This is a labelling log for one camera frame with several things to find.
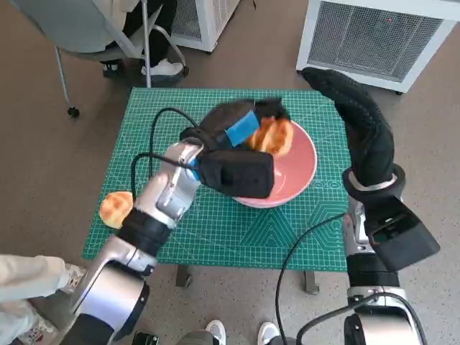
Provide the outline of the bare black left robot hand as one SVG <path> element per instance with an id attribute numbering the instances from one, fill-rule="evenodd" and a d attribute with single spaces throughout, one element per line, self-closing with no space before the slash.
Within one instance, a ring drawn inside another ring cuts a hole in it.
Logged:
<path id="1" fill-rule="evenodd" d="M 201 141 L 209 149 L 233 149 L 262 127 L 264 119 L 289 119 L 281 98 L 243 98 L 220 103 L 198 125 Z"/>

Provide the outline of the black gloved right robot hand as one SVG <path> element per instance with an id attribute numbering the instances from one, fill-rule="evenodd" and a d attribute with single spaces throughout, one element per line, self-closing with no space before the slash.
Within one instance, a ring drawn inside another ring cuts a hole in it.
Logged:
<path id="1" fill-rule="evenodd" d="M 395 145 L 390 125 L 366 88 L 335 70 L 304 68 L 310 87 L 333 101 L 345 123 L 351 167 L 363 186 L 392 178 Z"/>

